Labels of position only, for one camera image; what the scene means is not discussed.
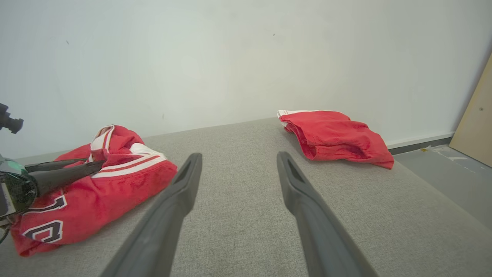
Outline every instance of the gray table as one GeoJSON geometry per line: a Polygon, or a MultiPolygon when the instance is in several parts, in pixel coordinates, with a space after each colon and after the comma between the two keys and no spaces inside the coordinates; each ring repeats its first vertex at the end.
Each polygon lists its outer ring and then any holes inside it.
{"type": "MultiPolygon", "coordinates": [[[[291,153],[381,276],[492,276],[492,232],[398,162],[387,170],[309,161],[276,118],[144,141],[178,166],[189,154],[203,153],[173,276],[307,276],[295,219],[282,200],[278,151],[291,153]]],[[[97,276],[151,203],[84,242],[30,258],[19,257],[9,238],[0,245],[0,272],[97,276]]]]}

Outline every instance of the black number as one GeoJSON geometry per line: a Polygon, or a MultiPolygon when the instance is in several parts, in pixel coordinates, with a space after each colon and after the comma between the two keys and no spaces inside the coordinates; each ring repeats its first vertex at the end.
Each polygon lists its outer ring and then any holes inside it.
{"type": "Polygon", "coordinates": [[[53,243],[62,239],[62,235],[63,235],[62,229],[63,229],[63,221],[53,220],[43,225],[30,228],[29,230],[25,231],[23,235],[32,240],[39,241],[39,239],[36,239],[36,235],[49,230],[50,234],[47,237],[41,239],[40,241],[46,243],[53,243]]]}
{"type": "Polygon", "coordinates": [[[61,209],[64,206],[66,206],[66,199],[65,195],[58,196],[55,198],[55,202],[52,205],[49,205],[44,208],[30,208],[28,209],[24,214],[29,213],[29,212],[47,212],[51,210],[56,210],[56,209],[61,209]]]}

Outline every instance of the gray floor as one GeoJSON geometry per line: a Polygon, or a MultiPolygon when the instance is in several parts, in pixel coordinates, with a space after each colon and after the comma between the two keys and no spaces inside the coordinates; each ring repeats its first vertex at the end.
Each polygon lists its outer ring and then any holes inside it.
{"type": "Polygon", "coordinates": [[[492,230],[492,168],[447,145],[394,156],[492,230]]]}

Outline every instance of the folded red cloth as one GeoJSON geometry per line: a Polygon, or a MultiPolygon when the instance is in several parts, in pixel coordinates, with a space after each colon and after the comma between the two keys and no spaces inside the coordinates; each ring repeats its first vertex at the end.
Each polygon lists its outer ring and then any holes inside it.
{"type": "Polygon", "coordinates": [[[278,116],[285,130],[296,134],[310,160],[346,159],[388,169],[395,163],[380,135],[341,112],[279,110],[278,116]]]}
{"type": "Polygon", "coordinates": [[[116,125],[102,128],[91,144],[56,160],[84,158],[106,162],[98,173],[36,198],[26,213],[17,216],[10,230],[19,255],[28,257],[85,240],[163,190],[177,172],[162,153],[116,125]]]}

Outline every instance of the white stripe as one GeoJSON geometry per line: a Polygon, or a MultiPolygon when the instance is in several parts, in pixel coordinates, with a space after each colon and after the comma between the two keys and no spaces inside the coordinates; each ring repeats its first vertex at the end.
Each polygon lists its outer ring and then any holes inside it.
{"type": "Polygon", "coordinates": [[[100,173],[96,173],[92,176],[92,178],[103,178],[103,177],[115,177],[115,176],[121,176],[121,175],[127,175],[127,174],[132,174],[132,173],[135,173],[135,172],[138,172],[140,170],[144,170],[146,168],[149,168],[153,165],[156,165],[160,162],[163,162],[165,161],[166,159],[162,158],[162,157],[158,157],[158,158],[155,158],[153,160],[150,160],[148,162],[144,162],[142,164],[139,164],[137,166],[134,166],[132,168],[129,168],[129,169],[123,169],[123,170],[118,170],[118,171],[111,171],[111,172],[100,172],[100,173]]]}
{"type": "MultiPolygon", "coordinates": [[[[107,132],[112,133],[114,128],[115,128],[114,125],[109,125],[109,126],[105,126],[105,127],[101,128],[101,130],[99,130],[99,132],[97,132],[96,137],[94,138],[94,140],[91,143],[91,150],[101,149],[102,145],[104,144],[104,137],[106,136],[106,133],[107,132]]],[[[107,149],[107,147],[108,147],[108,139],[106,140],[106,149],[107,149]]]]}
{"type": "Polygon", "coordinates": [[[136,164],[136,163],[140,163],[141,161],[147,160],[153,156],[159,156],[162,159],[167,160],[166,157],[164,156],[164,154],[157,152],[157,151],[154,151],[154,150],[148,148],[147,146],[145,146],[141,143],[137,143],[137,142],[132,144],[132,146],[130,147],[130,151],[131,151],[131,154],[127,154],[127,155],[140,155],[142,157],[138,158],[136,160],[133,160],[131,162],[124,163],[124,164],[103,167],[102,170],[124,168],[127,166],[131,166],[133,164],[136,164]]]}
{"type": "Polygon", "coordinates": [[[109,129],[109,131],[108,131],[108,137],[106,138],[106,149],[108,149],[108,150],[109,150],[109,141],[111,140],[111,136],[113,135],[114,129],[115,129],[115,126],[111,125],[111,129],[109,129]]]}

